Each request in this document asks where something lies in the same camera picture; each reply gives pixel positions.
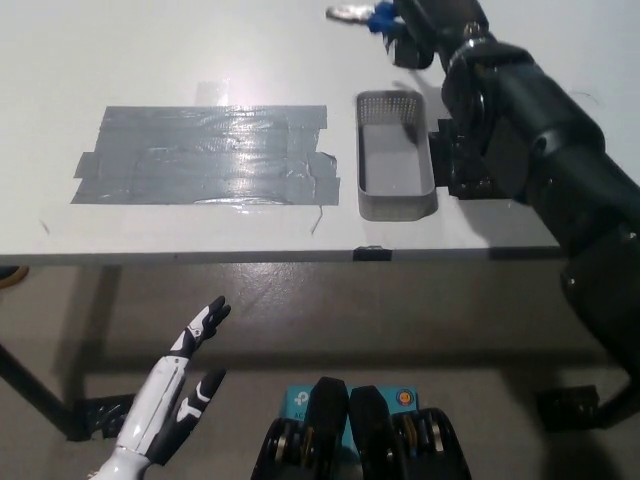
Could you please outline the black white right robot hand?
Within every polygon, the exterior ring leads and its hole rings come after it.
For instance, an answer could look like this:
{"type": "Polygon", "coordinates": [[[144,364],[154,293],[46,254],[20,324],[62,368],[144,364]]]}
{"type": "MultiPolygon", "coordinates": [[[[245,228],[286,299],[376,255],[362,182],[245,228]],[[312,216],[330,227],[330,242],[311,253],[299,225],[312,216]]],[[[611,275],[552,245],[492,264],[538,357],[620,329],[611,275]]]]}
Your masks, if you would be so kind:
{"type": "Polygon", "coordinates": [[[397,67],[423,70],[438,55],[447,70],[461,48],[495,41],[476,0],[400,0],[392,5],[401,22],[391,28],[385,41],[397,67]]]}

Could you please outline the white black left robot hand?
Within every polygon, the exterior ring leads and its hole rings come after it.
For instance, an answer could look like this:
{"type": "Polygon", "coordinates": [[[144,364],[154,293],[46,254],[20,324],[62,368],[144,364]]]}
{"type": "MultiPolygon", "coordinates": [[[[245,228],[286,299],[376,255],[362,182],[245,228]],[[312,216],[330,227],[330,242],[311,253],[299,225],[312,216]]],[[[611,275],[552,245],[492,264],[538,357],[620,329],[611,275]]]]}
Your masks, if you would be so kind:
{"type": "Polygon", "coordinates": [[[169,350],[154,365],[136,394],[109,458],[112,474],[140,479],[152,465],[164,465],[199,422],[226,375],[212,371],[183,401],[187,367],[201,345],[214,337],[231,312],[223,296],[206,305],[186,325],[169,350]]]}

